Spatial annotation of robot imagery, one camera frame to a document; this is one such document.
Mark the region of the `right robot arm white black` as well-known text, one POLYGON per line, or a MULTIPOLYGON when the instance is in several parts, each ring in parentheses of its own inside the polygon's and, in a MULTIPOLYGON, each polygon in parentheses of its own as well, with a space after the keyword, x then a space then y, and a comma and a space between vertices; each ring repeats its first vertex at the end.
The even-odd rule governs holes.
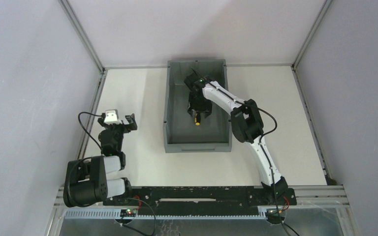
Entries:
POLYGON ((243 100, 231 94, 219 82, 190 74, 184 79, 189 88, 188 112, 195 113, 194 122, 200 123, 201 114, 206 116, 212 111, 212 104, 218 105, 230 116, 231 130, 237 141, 246 143, 252 150, 259 168, 261 185, 266 200, 273 204, 283 197, 288 184, 265 143, 264 123, 261 117, 263 109, 252 99, 243 100))

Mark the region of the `black yellow handled screwdriver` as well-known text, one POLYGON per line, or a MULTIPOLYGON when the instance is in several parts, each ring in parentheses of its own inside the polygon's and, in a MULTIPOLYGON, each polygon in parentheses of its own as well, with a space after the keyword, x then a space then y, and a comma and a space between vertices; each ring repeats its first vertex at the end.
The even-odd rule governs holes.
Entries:
POLYGON ((196 126, 199 126, 201 122, 201 113, 196 112, 194 116, 194 123, 196 126))

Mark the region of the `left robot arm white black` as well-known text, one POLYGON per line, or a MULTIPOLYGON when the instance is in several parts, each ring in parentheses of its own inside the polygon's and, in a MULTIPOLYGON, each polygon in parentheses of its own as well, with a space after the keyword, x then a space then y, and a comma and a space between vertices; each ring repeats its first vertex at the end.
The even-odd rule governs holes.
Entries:
POLYGON ((134 114, 125 118, 127 124, 112 111, 98 116, 97 121, 104 128, 96 140, 101 154, 68 163, 63 190, 67 207, 89 207, 111 197, 132 196, 132 187, 126 177, 108 178, 109 173, 125 169, 124 134, 138 128, 134 114))

